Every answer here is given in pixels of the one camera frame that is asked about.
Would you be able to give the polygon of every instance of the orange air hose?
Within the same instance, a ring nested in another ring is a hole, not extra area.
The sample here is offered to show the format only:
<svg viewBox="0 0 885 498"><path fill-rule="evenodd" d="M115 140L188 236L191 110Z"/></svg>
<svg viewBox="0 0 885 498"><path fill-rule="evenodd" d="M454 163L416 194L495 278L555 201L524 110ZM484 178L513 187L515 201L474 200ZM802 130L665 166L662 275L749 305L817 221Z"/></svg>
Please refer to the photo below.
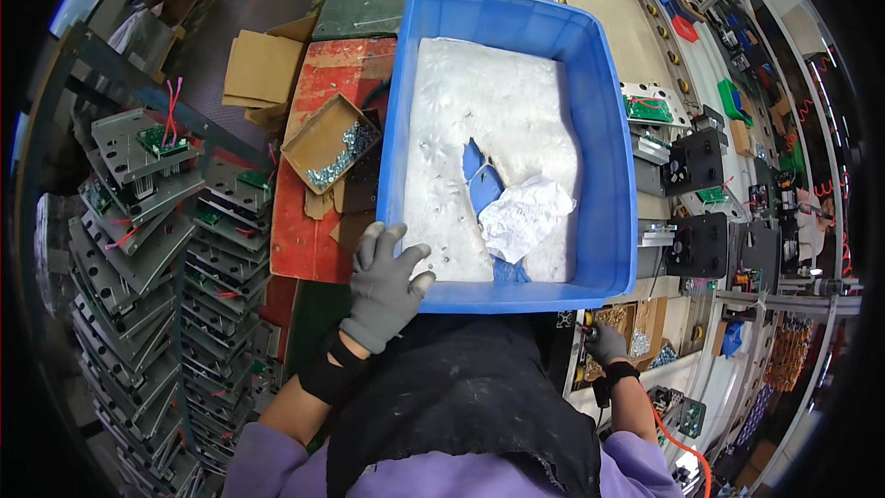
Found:
<svg viewBox="0 0 885 498"><path fill-rule="evenodd" d="M661 418L658 415L658 411L655 409L655 405L651 403L651 398L649 398L649 405L651 406L651 414L655 416L655 423L657 423L658 427L661 428L661 433L663 433L670 442L672 442L679 448L682 448L686 452L691 452L697 458L697 460L701 462L701 466L703 467L703 476L707 479L707 484L703 488L703 498L710 498L710 487L713 485L714 481L713 472L710 470L710 464L707 463L707 460L703 457L703 454L693 448L685 446L679 440L670 436L670 432L667 430L667 427L664 426L664 422L661 421Z"/></svg>

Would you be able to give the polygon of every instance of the crumpled paper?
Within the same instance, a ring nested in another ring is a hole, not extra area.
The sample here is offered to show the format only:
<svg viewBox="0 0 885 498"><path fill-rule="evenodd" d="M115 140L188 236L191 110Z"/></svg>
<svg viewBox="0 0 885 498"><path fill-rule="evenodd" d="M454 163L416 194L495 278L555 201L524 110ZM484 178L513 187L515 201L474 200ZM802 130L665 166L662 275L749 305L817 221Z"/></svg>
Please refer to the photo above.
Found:
<svg viewBox="0 0 885 498"><path fill-rule="evenodd" d="M486 248L495 257L516 263L553 231L577 205L553 179L535 175L504 189L480 212Z"/></svg>

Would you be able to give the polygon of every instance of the black apron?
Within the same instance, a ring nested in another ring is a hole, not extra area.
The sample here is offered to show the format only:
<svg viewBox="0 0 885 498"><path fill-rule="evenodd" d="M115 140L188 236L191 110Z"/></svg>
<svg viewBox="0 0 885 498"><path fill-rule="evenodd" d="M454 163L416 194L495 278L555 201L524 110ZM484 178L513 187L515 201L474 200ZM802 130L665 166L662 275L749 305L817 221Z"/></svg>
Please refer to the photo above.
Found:
<svg viewBox="0 0 885 498"><path fill-rule="evenodd" d="M329 440L326 492L365 468L444 452L497 454L570 497L599 495L599 441L544 376L519 315L418 315L372 361Z"/></svg>

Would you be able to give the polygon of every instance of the blue plastic bin small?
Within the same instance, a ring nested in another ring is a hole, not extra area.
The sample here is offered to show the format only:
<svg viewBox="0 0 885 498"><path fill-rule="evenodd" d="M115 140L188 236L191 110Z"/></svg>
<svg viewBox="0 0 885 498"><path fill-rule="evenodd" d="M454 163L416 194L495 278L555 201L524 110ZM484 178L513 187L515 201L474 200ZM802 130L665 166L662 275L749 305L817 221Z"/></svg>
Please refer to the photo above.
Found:
<svg viewBox="0 0 885 498"><path fill-rule="evenodd" d="M464 39L565 63L583 181L577 265L571 281L438 281L420 311L505 314L598 308L612 296L630 293L636 282L632 147L602 25L578 8L549 0L405 0L390 86L377 218L388 225L403 221L409 120L418 45L425 37Z"/></svg>

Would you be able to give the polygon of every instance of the gray work glove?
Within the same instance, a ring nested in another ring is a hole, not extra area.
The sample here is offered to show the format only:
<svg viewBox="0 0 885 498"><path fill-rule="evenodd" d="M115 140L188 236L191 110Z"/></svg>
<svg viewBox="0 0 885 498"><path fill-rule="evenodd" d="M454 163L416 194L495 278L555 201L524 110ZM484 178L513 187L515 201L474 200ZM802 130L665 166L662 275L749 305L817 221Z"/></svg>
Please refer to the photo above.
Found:
<svg viewBox="0 0 885 498"><path fill-rule="evenodd" d="M340 328L372 354L383 352L412 321L437 280L433 271L425 271L409 281L415 265L430 255L429 246L415 245L393 258L393 247L405 232L405 224L384 231L384 222L375 222L366 228L353 255L350 317L341 321Z"/></svg>
<svg viewBox="0 0 885 498"><path fill-rule="evenodd" d="M617 329L606 324L593 324L598 332L596 339L585 338L584 348L603 369L615 358L626 358L626 339Z"/></svg>

